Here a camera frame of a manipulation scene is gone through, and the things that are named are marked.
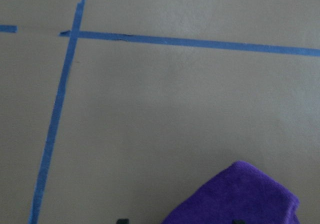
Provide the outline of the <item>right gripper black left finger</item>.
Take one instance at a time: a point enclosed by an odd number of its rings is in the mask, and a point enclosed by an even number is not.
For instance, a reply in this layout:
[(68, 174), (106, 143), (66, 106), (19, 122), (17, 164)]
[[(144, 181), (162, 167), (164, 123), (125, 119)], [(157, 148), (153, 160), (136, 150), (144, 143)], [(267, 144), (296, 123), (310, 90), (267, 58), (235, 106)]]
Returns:
[(129, 219), (118, 219), (116, 224), (129, 224)]

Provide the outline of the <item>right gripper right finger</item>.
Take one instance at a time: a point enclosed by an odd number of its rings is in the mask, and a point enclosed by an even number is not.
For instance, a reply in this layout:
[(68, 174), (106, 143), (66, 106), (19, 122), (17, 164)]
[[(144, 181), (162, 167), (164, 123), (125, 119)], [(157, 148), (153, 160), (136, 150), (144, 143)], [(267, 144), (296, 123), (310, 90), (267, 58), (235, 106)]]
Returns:
[(243, 224), (243, 220), (233, 220), (232, 224)]

